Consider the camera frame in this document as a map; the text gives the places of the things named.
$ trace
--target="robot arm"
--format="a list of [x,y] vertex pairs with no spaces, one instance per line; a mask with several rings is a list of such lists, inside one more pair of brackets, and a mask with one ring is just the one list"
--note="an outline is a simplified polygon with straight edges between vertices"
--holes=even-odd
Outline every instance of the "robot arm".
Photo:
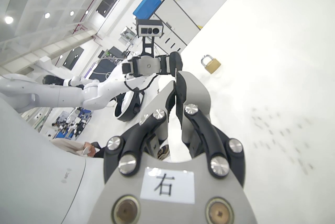
[[99,82],[97,79],[86,79],[83,77],[74,76],[64,80],[63,86],[77,87],[79,85],[87,85],[89,83]]
[[[130,68],[130,73],[125,71],[127,67]],[[18,113],[34,107],[84,107],[98,110],[104,108],[115,96],[136,87],[140,88],[153,74],[173,75],[175,69],[181,68],[179,53],[157,58],[139,56],[125,59],[104,82],[88,80],[89,83],[83,90],[77,87],[38,84],[23,75],[8,74],[0,77],[0,96]],[[79,79],[72,78],[69,84],[72,83],[78,84]]]
[[[175,101],[192,160],[167,163],[157,160],[157,151]],[[208,108],[206,88],[178,72],[138,124],[107,142],[105,187],[88,223],[256,224],[243,191],[242,144],[211,124]]]

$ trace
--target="metal screw cap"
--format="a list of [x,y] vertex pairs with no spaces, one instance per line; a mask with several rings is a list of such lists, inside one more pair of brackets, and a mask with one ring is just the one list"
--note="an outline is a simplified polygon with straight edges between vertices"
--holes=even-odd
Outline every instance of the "metal screw cap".
[[230,139],[229,140],[229,147],[234,153],[241,153],[243,150],[242,143],[237,139]]
[[126,154],[119,161],[119,172],[122,174],[132,173],[136,167],[136,158],[131,154]]
[[206,205],[206,218],[208,224],[233,224],[234,212],[226,200],[215,197]]
[[156,109],[156,111],[153,113],[153,117],[156,120],[161,120],[162,118],[164,118],[165,116],[165,112],[162,109]]
[[146,121],[146,119],[149,117],[148,114],[144,114],[143,117],[140,119],[139,121],[139,125],[144,124],[144,122]]
[[228,161],[221,156],[213,157],[210,161],[210,167],[213,173],[221,177],[226,176],[230,169]]
[[115,224],[135,224],[139,216],[139,201],[131,195],[120,198],[112,209],[112,218]]
[[107,148],[111,151],[117,150],[121,144],[121,139],[118,136],[111,137],[107,142]]
[[191,114],[194,115],[199,111],[198,106],[196,106],[195,104],[188,104],[185,106],[185,112],[187,114]]

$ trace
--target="silver bolt head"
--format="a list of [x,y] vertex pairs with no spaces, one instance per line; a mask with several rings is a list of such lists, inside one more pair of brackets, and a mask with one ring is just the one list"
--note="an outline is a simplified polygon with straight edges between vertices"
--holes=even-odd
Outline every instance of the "silver bolt head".
[[156,109],[155,112],[153,112],[153,117],[156,120],[161,120],[162,118],[164,118],[165,116],[165,112],[162,109]]
[[241,153],[243,150],[242,143],[237,139],[230,139],[229,147],[234,153]]
[[194,115],[199,111],[198,106],[195,104],[188,104],[185,106],[185,112],[190,115]]
[[226,158],[221,156],[213,157],[210,161],[210,167],[214,174],[224,177],[229,173],[229,163]]
[[131,154],[126,154],[121,157],[119,161],[119,172],[121,174],[129,174],[132,173],[136,167],[136,158]]
[[144,124],[144,122],[146,121],[146,119],[149,117],[148,114],[144,114],[143,117],[140,119],[139,121],[139,125]]
[[107,142],[107,148],[111,151],[117,150],[121,144],[121,139],[118,136],[111,137]]

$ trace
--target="white table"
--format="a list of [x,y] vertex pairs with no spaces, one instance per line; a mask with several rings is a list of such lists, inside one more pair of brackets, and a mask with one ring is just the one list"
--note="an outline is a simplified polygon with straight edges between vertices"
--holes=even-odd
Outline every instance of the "white table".
[[[335,0],[227,0],[182,52],[212,123],[244,144],[259,224],[334,221],[334,12]],[[222,63],[212,75],[205,54]],[[169,144],[172,161],[190,159],[174,113]]]

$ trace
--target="beige shirt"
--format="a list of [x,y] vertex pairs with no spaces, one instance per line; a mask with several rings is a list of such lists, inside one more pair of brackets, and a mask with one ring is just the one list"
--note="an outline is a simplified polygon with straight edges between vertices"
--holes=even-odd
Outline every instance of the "beige shirt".
[[83,156],[82,152],[84,150],[85,143],[72,141],[69,139],[62,139],[62,138],[56,138],[50,140],[50,142],[57,147],[59,147],[62,150],[65,150],[67,152]]

